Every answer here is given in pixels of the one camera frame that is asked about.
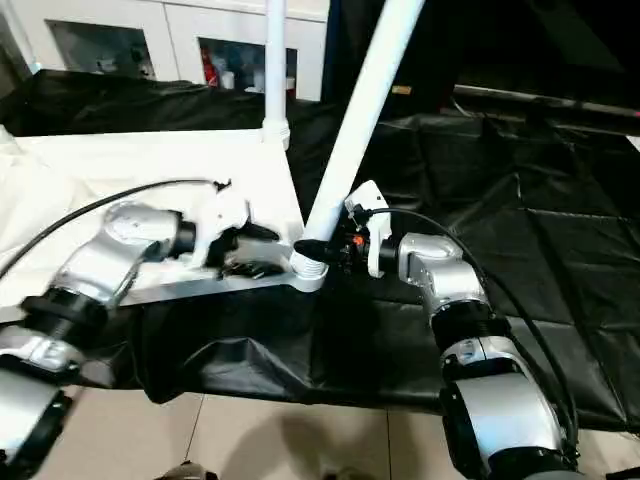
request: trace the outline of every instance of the floor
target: floor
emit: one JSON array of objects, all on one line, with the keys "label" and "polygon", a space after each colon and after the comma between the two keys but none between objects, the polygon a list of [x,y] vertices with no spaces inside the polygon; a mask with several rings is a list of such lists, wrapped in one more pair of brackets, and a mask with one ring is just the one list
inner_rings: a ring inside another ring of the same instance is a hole
[{"label": "floor", "polygon": [[[86,389],[37,480],[151,480],[186,458],[222,480],[320,480],[351,467],[375,480],[454,480],[432,415],[185,394]],[[640,465],[631,435],[581,432],[593,477]]]}]

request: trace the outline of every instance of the cable wire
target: cable wire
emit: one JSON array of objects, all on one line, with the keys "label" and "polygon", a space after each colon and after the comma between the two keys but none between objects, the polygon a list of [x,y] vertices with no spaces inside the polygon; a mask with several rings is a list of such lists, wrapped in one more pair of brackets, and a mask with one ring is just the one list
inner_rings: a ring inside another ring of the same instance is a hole
[{"label": "cable wire", "polygon": [[402,208],[377,208],[374,210],[365,210],[356,215],[369,218],[373,215],[377,215],[380,213],[398,213],[402,215],[419,218],[425,223],[429,224],[429,226],[431,226],[433,229],[435,229],[439,233],[448,236],[460,248],[460,250],[462,250],[462,252],[466,257],[467,262],[476,271],[476,274],[478,275],[480,283],[485,288],[485,291],[488,290],[487,289],[488,279],[491,279],[491,281],[495,285],[497,285],[498,288],[500,288],[500,290],[504,292],[504,294],[507,296],[507,298],[509,299],[513,307],[516,309],[518,315],[522,318],[525,325],[533,335],[536,343],[538,343],[538,345],[540,346],[542,353],[544,354],[547,361],[549,362],[549,365],[551,366],[551,370],[560,385],[564,400],[566,402],[566,406],[559,405],[558,408],[560,409],[562,415],[565,417],[564,423],[565,423],[565,428],[567,430],[566,432],[567,441],[571,446],[571,448],[573,449],[572,452],[566,452],[566,453],[570,457],[569,460],[574,461],[575,458],[571,458],[571,457],[575,457],[575,447],[578,444],[578,411],[576,408],[575,398],[573,397],[571,389],[569,388],[569,382],[567,380],[566,375],[564,374],[564,371],[562,370],[562,367],[560,366],[560,363],[558,362],[558,359],[556,358],[553,351],[549,347],[549,344],[547,343],[546,339],[542,335],[542,332],[540,332],[540,329],[538,328],[538,326],[535,324],[533,319],[529,316],[529,314],[523,307],[522,303],[520,303],[520,301],[513,294],[513,292],[509,290],[506,284],[497,275],[484,270],[480,266],[480,263],[478,262],[478,260],[473,256],[469,248],[464,244],[464,242],[460,240],[458,236],[453,234],[444,225],[438,223],[436,220],[426,215],[423,215],[421,213],[414,212],[411,210],[405,210]]},{"label": "cable wire", "polygon": [[125,190],[123,192],[120,193],[116,193],[113,195],[110,195],[108,197],[102,198],[100,200],[97,200],[93,203],[90,203],[89,205],[86,205],[82,208],[79,208],[78,210],[71,212],[70,214],[66,215],[65,217],[61,218],[60,220],[56,221],[55,223],[52,223],[51,225],[49,225],[47,228],[45,228],[44,230],[42,230],[39,234],[37,234],[35,237],[33,237],[24,247],[22,247],[20,250],[18,250],[10,259],[8,262],[6,262],[2,268],[0,268],[0,281],[7,276],[7,274],[11,271],[11,269],[13,267],[16,266],[16,264],[25,256],[27,255],[31,250],[33,250],[40,242],[42,242],[45,238],[47,238],[48,236],[50,236],[53,232],[55,232],[56,230],[60,229],[61,227],[63,227],[64,225],[66,225],[67,223],[72,222],[73,220],[81,217],[82,215],[85,215],[89,212],[92,212],[93,210],[96,210],[100,207],[103,207],[111,202],[115,202],[116,200],[120,200],[122,198],[125,197],[129,197],[131,195],[134,195],[136,193],[139,192],[143,192],[146,190],[151,190],[154,188],[160,188],[160,187],[167,187],[170,185],[178,185],[178,184],[193,184],[193,185],[204,185],[204,184],[209,184],[209,185],[215,185],[214,182],[212,180],[206,180],[206,179],[202,179],[202,178],[185,178],[185,179],[173,179],[173,180],[163,180],[161,182],[155,182],[155,183],[149,183],[146,185],[141,185],[139,187],[134,187],[134,188],[130,188],[129,190]]}]

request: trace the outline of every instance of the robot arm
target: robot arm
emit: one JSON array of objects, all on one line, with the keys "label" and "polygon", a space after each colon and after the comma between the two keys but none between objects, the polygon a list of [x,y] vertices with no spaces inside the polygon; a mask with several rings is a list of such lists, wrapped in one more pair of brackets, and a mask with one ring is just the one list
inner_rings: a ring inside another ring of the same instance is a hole
[{"label": "robot arm", "polygon": [[29,478],[62,431],[71,381],[109,312],[133,284],[143,262],[194,249],[196,227],[178,212],[120,203],[102,228],[57,272],[47,291],[22,304],[21,326],[0,333],[0,473]]},{"label": "robot arm", "polygon": [[[416,233],[394,239],[388,218],[372,221],[388,213],[366,215],[365,209],[386,207],[373,182],[345,205],[358,233],[331,243],[302,240],[295,248],[313,260],[366,268],[376,278],[395,274],[420,289],[425,324],[441,354],[443,424],[458,471],[474,479],[582,478],[565,455],[565,432],[512,341],[509,323],[493,312],[458,245]],[[358,213],[366,225],[359,224]]]}]

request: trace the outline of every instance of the black backdrop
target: black backdrop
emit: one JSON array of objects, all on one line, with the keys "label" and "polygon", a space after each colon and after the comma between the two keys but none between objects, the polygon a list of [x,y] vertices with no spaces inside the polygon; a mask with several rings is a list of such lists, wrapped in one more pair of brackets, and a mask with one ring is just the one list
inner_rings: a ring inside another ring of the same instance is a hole
[{"label": "black backdrop", "polygon": [[[343,110],[289,105],[304,215]],[[0,102],[0,121],[17,136],[257,128],[262,116],[259,96],[60,72],[41,72]],[[450,225],[510,285],[559,356],[581,426],[638,432],[639,159],[624,137],[390,112],[356,184],[373,178],[391,205]],[[121,309],[92,356],[86,381],[142,387],[156,402],[190,390],[438,409],[433,338],[415,292],[393,278],[333,272],[313,295],[278,287]]]}]

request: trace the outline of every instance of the glass cabinet door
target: glass cabinet door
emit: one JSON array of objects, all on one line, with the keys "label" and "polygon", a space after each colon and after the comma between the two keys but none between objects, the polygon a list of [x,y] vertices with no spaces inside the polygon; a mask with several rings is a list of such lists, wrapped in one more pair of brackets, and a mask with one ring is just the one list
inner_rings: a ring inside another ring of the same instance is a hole
[{"label": "glass cabinet door", "polygon": [[66,69],[155,80],[140,29],[47,20]]},{"label": "glass cabinet door", "polygon": [[43,68],[178,80],[160,3],[18,0],[14,10]]},{"label": "glass cabinet door", "polygon": [[[265,15],[181,5],[166,9],[182,80],[264,91]],[[326,23],[286,19],[287,91],[298,99],[320,100],[325,37]]]},{"label": "glass cabinet door", "polygon": [[[225,90],[264,93],[265,48],[229,40],[198,38],[207,85]],[[298,52],[287,48],[287,92],[295,97]]]}]

